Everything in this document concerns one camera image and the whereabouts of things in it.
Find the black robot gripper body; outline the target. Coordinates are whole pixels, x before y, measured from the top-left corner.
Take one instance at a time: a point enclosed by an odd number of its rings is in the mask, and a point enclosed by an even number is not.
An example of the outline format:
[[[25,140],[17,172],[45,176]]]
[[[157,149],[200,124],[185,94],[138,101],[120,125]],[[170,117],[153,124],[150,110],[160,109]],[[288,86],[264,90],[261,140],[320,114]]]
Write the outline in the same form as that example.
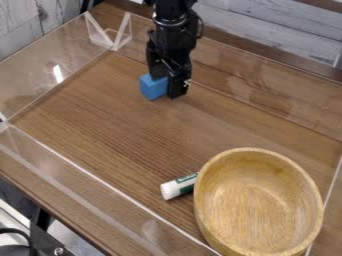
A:
[[[156,22],[157,27],[149,34],[148,51],[154,51],[162,58],[168,72],[174,67],[192,65],[192,51],[201,38],[201,18],[188,16],[178,24]]]

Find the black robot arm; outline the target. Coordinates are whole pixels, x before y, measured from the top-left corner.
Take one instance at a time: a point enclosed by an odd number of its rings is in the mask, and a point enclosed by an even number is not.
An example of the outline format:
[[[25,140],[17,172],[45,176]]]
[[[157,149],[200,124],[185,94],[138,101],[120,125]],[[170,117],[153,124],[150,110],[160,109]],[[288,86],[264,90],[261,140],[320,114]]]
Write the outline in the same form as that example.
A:
[[[197,0],[153,0],[156,28],[148,32],[146,57],[154,80],[168,79],[168,96],[188,94],[193,77],[192,52],[201,38]]]

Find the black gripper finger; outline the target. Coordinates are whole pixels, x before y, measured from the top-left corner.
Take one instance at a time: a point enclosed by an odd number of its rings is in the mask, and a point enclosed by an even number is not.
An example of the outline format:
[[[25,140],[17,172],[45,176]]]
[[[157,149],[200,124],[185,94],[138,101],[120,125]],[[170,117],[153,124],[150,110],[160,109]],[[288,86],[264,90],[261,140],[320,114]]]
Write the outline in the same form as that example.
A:
[[[193,75],[193,66],[185,65],[169,70],[168,96],[176,99],[188,93]]]
[[[150,75],[154,80],[162,79],[168,76],[166,65],[161,56],[154,51],[148,51],[148,63]]]

